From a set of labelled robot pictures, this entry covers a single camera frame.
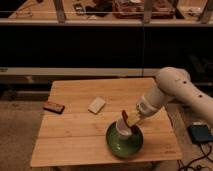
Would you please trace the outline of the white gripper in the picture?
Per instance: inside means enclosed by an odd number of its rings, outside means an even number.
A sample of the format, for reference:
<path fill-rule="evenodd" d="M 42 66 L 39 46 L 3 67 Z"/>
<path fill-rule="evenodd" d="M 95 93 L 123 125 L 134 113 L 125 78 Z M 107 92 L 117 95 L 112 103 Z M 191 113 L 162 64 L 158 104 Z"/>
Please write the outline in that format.
<path fill-rule="evenodd" d="M 144 96 L 142 96 L 136 103 L 136 109 L 138 112 L 134 111 L 128 115 L 128 126 L 134 126 L 142 118 L 151 117 L 155 115 L 161 109 L 161 106 L 154 106 Z"/>

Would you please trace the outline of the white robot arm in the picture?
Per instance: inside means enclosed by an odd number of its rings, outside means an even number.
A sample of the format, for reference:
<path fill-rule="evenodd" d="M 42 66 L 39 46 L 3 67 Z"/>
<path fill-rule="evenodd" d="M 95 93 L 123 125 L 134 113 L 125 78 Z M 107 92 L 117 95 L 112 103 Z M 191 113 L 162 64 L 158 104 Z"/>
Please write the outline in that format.
<path fill-rule="evenodd" d="M 157 72 L 155 85 L 139 99 L 136 112 L 128 116 L 127 125 L 132 127 L 140 120 L 153 116 L 172 98 L 190 106 L 213 127 L 213 98 L 191 82 L 186 70 L 174 67 L 165 67 Z"/>

